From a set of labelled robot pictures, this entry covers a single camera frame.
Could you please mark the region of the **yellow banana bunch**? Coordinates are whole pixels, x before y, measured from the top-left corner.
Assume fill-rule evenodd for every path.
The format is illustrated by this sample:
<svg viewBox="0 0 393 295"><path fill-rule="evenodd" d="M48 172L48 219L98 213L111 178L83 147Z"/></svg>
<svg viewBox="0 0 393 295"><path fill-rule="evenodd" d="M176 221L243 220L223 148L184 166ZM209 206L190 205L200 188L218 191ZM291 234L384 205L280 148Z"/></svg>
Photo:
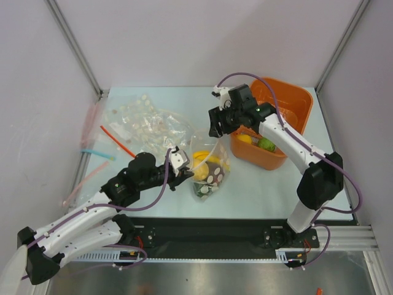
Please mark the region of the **yellow banana bunch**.
<svg viewBox="0 0 393 295"><path fill-rule="evenodd" d="M209 156L208 151L196 151L193 153L193 158L198 159L198 160L204 160L205 158L208 158L207 161L211 163L216 163L218 165L223 166L227 171L230 171L230 161L229 159L221 159L219 157L216 157L214 155Z"/></svg>

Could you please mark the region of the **orange plastic basket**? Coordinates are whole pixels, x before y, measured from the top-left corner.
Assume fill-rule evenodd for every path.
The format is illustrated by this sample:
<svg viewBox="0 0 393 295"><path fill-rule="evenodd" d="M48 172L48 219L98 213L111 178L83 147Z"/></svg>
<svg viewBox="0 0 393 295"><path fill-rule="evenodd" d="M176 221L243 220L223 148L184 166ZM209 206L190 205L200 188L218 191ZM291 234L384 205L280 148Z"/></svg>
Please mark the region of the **orange plastic basket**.
<svg viewBox="0 0 393 295"><path fill-rule="evenodd" d="M307 90L287 82L270 77L264 79L275 92L279 112L283 119L297 132L303 134L313 107L311 94ZM262 82L254 80L250 85L250 89L258 104L264 102L274 104L271 92ZM252 144L240 141L236 137L238 134L251 136ZM257 142L260 138L261 136L253 132L250 128L240 127L230 135L230 147L233 155L266 170L275 170L282 166L287 156L278 148L274 152L259 148Z"/></svg>

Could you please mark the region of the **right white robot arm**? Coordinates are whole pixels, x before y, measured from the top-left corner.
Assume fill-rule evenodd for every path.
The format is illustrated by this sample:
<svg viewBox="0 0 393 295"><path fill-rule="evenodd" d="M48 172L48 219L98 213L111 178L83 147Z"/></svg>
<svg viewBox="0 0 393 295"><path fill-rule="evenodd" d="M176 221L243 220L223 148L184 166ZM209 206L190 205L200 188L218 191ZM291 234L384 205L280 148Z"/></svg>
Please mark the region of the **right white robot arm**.
<svg viewBox="0 0 393 295"><path fill-rule="evenodd" d="M284 241L289 246L298 246L321 208L343 190L342 157L312 147L282 118L276 105L259 104L246 84L233 88L215 86L212 95L220 100L220 105L209 110L211 137L220 138L241 126L250 128L274 143L301 173L298 203L283 231Z"/></svg>

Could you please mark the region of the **dark red apple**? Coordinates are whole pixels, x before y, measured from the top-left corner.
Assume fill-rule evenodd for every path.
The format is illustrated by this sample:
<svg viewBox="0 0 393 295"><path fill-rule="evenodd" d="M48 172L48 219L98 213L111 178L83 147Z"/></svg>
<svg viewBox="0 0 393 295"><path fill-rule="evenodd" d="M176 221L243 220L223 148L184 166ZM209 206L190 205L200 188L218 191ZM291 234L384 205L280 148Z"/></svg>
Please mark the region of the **dark red apple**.
<svg viewBox="0 0 393 295"><path fill-rule="evenodd" d="M225 176L225 169L218 164L208 162L209 175L206 182L212 186L220 186Z"/></svg>

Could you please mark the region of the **clear dotted zip bag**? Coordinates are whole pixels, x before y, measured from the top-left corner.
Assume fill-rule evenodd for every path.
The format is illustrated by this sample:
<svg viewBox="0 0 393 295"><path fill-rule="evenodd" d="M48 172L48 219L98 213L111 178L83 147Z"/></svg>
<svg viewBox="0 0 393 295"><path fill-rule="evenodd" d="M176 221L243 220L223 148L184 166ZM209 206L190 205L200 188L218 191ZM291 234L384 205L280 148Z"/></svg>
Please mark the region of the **clear dotted zip bag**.
<svg viewBox="0 0 393 295"><path fill-rule="evenodd" d="M231 170L228 152L218 138L208 136L205 129L197 130L190 140L192 189L205 201L224 185Z"/></svg>

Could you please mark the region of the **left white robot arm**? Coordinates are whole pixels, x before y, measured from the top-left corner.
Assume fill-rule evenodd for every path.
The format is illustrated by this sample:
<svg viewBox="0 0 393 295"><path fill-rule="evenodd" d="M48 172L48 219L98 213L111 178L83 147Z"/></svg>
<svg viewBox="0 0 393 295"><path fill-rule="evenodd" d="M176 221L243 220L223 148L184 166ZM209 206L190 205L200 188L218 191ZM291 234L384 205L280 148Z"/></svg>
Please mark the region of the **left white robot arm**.
<svg viewBox="0 0 393 295"><path fill-rule="evenodd" d="M175 191L194 175L189 163L178 147L167 150L160 166L153 154L141 152L81 206L39 229L22 228L17 234L17 245L27 247L22 277L39 285L80 255L105 246L130 246L135 227L126 212L144 211L155 203L140 208L131 204L151 188L160 187L161 193L166 188Z"/></svg>

